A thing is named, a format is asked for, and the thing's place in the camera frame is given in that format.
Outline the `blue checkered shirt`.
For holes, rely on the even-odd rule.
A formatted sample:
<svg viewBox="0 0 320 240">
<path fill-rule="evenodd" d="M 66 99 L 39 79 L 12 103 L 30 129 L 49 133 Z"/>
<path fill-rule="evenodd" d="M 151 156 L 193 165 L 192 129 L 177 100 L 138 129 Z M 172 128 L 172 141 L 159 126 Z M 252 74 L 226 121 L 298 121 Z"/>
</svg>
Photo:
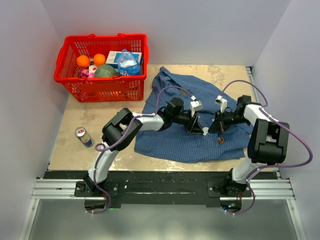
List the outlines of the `blue checkered shirt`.
<svg viewBox="0 0 320 240">
<path fill-rule="evenodd" d="M 219 110 L 215 104 L 221 93 L 215 85 L 192 75 L 181 75 L 161 67 L 152 82 L 152 92 L 145 102 L 143 114 L 152 114 L 156 108 L 166 106 L 172 98 L 180 98 L 184 109 L 190 108 L 191 95 L 201 101 L 203 108 L 198 112 L 202 127 L 210 127 L 214 114 Z M 225 132 L 207 135 L 191 134 L 180 124 L 173 123 L 163 131 L 140 131 L 135 139 L 135 152 L 183 163 L 198 163 L 239 159 L 245 156 L 244 148 L 248 146 L 253 126 L 243 124 L 232 125 Z M 218 142 L 218 136 L 224 142 Z"/>
</svg>

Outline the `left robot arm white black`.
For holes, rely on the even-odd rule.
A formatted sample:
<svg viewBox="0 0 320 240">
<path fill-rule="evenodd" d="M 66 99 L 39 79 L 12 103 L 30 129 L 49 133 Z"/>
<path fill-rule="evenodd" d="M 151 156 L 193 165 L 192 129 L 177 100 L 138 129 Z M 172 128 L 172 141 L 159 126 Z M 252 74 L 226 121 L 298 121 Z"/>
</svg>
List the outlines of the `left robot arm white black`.
<svg viewBox="0 0 320 240">
<path fill-rule="evenodd" d="M 183 125 L 186 132 L 203 134 L 199 124 L 197 111 L 203 108 L 199 100 L 190 102 L 190 109 L 184 110 L 184 102 L 173 98 L 165 107 L 152 114 L 131 112 L 128 108 L 121 109 L 103 128 L 102 143 L 95 146 L 99 152 L 93 166 L 84 175 L 86 191 L 92 196 L 99 196 L 104 190 L 103 182 L 107 179 L 108 171 L 118 153 L 129 144 L 141 131 L 164 131 L 173 123 Z"/>
</svg>

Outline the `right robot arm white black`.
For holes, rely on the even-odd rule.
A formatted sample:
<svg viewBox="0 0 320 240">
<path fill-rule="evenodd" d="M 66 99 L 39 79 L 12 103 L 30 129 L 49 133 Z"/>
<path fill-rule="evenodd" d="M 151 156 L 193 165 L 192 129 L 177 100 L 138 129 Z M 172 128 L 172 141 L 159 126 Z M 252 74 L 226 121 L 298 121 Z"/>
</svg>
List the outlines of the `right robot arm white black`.
<svg viewBox="0 0 320 240">
<path fill-rule="evenodd" d="M 272 122 L 263 115 L 262 105 L 243 95 L 238 98 L 236 109 L 227 112 L 228 101 L 219 95 L 215 102 L 220 110 L 215 113 L 209 133 L 225 132 L 233 125 L 248 124 L 253 126 L 247 146 L 247 157 L 237 167 L 232 168 L 215 189 L 221 194 L 233 197 L 244 192 L 247 183 L 264 167 L 283 163 L 286 158 L 289 133 L 278 121 Z"/>
</svg>

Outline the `red plastic shopping basket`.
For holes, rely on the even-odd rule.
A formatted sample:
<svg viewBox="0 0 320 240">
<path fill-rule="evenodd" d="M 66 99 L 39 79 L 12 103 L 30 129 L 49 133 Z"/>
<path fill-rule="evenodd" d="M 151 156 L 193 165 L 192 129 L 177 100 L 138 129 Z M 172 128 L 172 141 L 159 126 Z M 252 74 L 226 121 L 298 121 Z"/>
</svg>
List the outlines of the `red plastic shopping basket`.
<svg viewBox="0 0 320 240">
<path fill-rule="evenodd" d="M 70 35 L 53 78 L 81 103 L 141 101 L 148 60 L 145 33 Z"/>
</svg>

